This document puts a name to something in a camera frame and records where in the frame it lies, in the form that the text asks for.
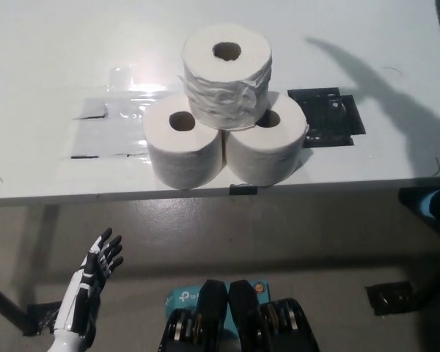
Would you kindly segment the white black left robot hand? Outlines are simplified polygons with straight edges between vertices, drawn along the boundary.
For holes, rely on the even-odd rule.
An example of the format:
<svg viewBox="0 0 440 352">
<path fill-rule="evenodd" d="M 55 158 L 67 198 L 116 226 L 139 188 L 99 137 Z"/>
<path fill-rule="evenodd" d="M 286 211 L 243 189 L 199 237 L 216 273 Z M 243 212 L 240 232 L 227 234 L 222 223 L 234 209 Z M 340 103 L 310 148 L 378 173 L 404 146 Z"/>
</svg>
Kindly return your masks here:
<svg viewBox="0 0 440 352">
<path fill-rule="evenodd" d="M 97 237 L 72 275 L 54 324 L 55 331 L 63 329 L 84 337 L 95 325 L 99 296 L 123 262 L 122 237 L 111 235 L 112 228 L 108 228 Z"/>
</svg>

